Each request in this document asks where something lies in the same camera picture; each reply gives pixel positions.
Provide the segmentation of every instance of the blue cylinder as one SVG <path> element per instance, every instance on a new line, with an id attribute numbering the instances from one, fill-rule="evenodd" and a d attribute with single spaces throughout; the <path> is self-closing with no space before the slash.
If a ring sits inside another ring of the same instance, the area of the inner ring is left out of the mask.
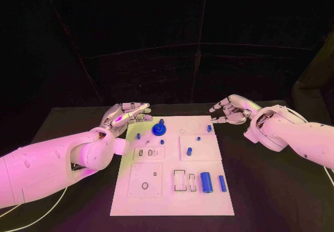
<path id="1" fill-rule="evenodd" d="M 220 181 L 221 181 L 222 191 L 227 192 L 225 177 L 222 175 L 220 176 Z"/>
<path id="2" fill-rule="evenodd" d="M 152 132 L 158 136 L 165 135 L 166 134 L 166 125 L 163 123 L 158 123 L 152 128 Z"/>
<path id="3" fill-rule="evenodd" d="M 211 182 L 211 173 L 201 173 L 202 189 L 204 193 L 214 192 L 212 182 Z"/>
<path id="4" fill-rule="evenodd" d="M 188 148 L 188 156 L 191 156 L 191 155 L 192 155 L 192 152 L 194 152 L 194 148 L 192 148 L 192 147 L 189 147 L 189 148 Z"/>

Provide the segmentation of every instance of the white cable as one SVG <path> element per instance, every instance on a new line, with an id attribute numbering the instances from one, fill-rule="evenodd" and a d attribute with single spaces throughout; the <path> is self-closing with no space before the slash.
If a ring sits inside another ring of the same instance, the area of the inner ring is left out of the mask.
<path id="1" fill-rule="evenodd" d="M 31 223 L 29 225 L 21 227 L 21 228 L 18 228 L 18 229 L 12 229 L 12 230 L 9 230 L 9 231 L 5 231 L 5 232 L 14 232 L 14 231 L 22 230 L 22 229 L 28 228 L 31 225 L 34 225 L 34 224 L 50 214 L 50 212 L 51 212 L 51 211 L 54 210 L 54 208 L 57 207 L 57 205 L 58 205 L 61 199 L 64 198 L 64 194 L 65 194 L 65 192 L 67 192 L 67 189 L 68 189 L 68 187 L 65 188 L 65 190 L 64 190 L 64 192 L 63 192 L 63 195 L 61 195 L 61 198 L 60 198 L 58 202 L 55 203 L 55 205 L 53 206 L 51 210 L 47 212 L 47 214 L 45 214 L 38 220 L 37 220 L 34 223 Z"/>
<path id="2" fill-rule="evenodd" d="M 0 217 L 4 217 L 9 212 L 12 212 L 22 204 L 19 204 L 14 209 L 11 209 Z"/>
<path id="3" fill-rule="evenodd" d="M 327 171 L 326 166 L 325 166 L 325 169 L 326 169 L 327 176 L 329 176 L 329 178 L 330 178 L 330 180 L 332 180 L 332 183 L 333 183 L 333 186 L 334 186 L 334 181 L 333 181 L 333 178 L 332 178 L 332 176 L 330 176 L 330 173 L 329 173 L 329 171 Z"/>

